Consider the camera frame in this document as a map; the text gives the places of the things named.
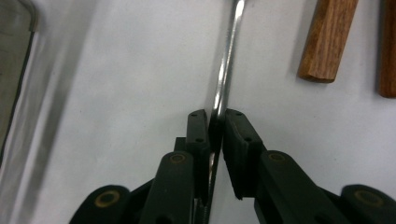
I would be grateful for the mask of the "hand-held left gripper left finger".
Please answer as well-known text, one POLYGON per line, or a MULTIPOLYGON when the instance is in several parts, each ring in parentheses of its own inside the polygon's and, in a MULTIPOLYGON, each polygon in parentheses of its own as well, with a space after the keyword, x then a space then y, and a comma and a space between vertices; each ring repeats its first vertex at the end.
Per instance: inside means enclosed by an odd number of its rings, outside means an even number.
POLYGON ((186 135, 160 162, 139 224, 206 224, 210 156, 206 112, 193 111, 186 135))

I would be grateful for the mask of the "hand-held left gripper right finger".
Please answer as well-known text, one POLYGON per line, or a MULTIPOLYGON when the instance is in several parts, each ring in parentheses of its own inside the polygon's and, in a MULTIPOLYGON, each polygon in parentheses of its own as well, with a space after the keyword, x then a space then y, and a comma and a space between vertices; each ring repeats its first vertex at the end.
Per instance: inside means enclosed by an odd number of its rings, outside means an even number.
POLYGON ((223 154, 236 198, 253 198, 261 223, 350 224, 291 156, 266 149, 248 118, 232 109, 223 154))

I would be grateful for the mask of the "silver metal spoon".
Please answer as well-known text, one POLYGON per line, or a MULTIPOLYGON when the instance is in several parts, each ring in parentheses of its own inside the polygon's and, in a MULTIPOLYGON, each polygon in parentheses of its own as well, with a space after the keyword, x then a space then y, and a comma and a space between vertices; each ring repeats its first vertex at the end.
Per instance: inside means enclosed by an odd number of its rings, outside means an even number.
POLYGON ((213 143, 213 152, 211 153, 209 162, 210 186, 214 185, 216 179, 221 142, 221 127, 225 120, 226 109, 228 108, 236 42, 245 12, 246 1, 247 0, 233 0, 225 37, 225 46, 222 51, 219 73, 217 76, 214 102, 209 121, 209 136, 213 143))

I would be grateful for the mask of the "grey translucent plastic bin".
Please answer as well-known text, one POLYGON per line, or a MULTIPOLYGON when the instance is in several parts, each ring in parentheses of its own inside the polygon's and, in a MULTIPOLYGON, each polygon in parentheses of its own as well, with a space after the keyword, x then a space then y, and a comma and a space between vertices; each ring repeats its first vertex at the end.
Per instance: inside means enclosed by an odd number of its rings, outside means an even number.
POLYGON ((0 165, 37 20, 32 0, 0 0, 0 165))

